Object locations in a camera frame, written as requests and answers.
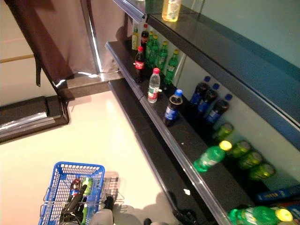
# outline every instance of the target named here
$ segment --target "red bottle cap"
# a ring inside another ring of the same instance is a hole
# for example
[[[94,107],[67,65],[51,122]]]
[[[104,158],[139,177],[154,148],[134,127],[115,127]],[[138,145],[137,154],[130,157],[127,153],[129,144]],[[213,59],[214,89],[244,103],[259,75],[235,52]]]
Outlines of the red bottle cap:
[[[160,72],[159,68],[154,68],[154,69],[153,69],[153,73],[154,73],[154,74],[159,74],[159,72]]]

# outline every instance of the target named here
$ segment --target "wall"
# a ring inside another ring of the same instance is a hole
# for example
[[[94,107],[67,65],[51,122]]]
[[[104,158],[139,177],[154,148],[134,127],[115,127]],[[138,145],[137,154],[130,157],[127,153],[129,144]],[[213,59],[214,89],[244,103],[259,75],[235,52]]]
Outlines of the wall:
[[[157,31],[160,42],[166,38]],[[176,48],[169,43],[169,57],[172,49]],[[184,96],[190,99],[197,83],[208,74],[203,68],[184,54],[180,56],[181,68],[177,69],[173,84],[184,91]],[[212,77],[210,85],[219,83],[219,97],[223,98],[230,91]],[[277,130],[255,113],[249,106],[233,95],[229,110],[216,123],[215,129],[228,121],[233,124],[235,131],[228,140],[235,143],[239,140],[248,140],[255,149],[276,167],[275,176],[267,179],[265,184],[270,189],[285,188],[300,182],[300,152],[291,145]]]
[[[8,6],[1,0],[1,60],[33,54]],[[0,64],[0,105],[8,105],[39,96],[56,95],[46,75],[41,73],[41,87],[35,84],[34,58]]]
[[[207,0],[202,14],[300,67],[300,1]]]

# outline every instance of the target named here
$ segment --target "black shelf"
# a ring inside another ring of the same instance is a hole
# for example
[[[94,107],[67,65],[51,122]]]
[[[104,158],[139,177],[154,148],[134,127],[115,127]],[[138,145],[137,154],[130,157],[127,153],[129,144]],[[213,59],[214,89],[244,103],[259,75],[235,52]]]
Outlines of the black shelf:
[[[299,68],[203,15],[151,14],[147,23],[300,150]]]
[[[135,83],[134,57],[130,42],[108,42],[106,48],[113,54],[137,99],[215,219],[219,224],[231,224],[226,212],[241,204],[253,205],[253,202],[223,164],[217,164],[209,172],[201,174],[193,168],[192,162],[207,149],[207,144],[182,116],[171,127],[166,127],[162,122],[168,96],[174,87],[159,94],[157,102],[150,104],[147,101],[147,91],[151,73],[146,70],[142,82]]]

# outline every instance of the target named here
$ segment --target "red bottle label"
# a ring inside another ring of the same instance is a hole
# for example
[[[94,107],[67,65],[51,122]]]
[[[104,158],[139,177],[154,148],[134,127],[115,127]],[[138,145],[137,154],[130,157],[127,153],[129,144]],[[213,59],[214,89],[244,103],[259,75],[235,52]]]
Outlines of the red bottle label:
[[[144,62],[135,61],[135,68],[136,69],[144,69],[144,66],[145,66]]]

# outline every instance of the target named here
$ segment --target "blue bottle label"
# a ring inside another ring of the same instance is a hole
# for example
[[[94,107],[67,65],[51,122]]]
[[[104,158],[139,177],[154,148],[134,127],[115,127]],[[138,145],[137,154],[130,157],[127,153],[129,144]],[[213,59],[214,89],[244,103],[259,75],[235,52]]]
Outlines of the blue bottle label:
[[[211,110],[206,120],[210,123],[215,123],[220,117],[220,114],[216,113],[214,110]]]
[[[174,120],[177,116],[177,110],[170,109],[167,107],[167,110],[165,111],[165,118],[168,120]]]
[[[197,105],[199,104],[201,98],[202,96],[199,93],[194,93],[189,102],[193,105]]]
[[[210,104],[208,102],[204,102],[203,100],[201,100],[201,102],[198,105],[198,112],[205,112],[209,106]]]

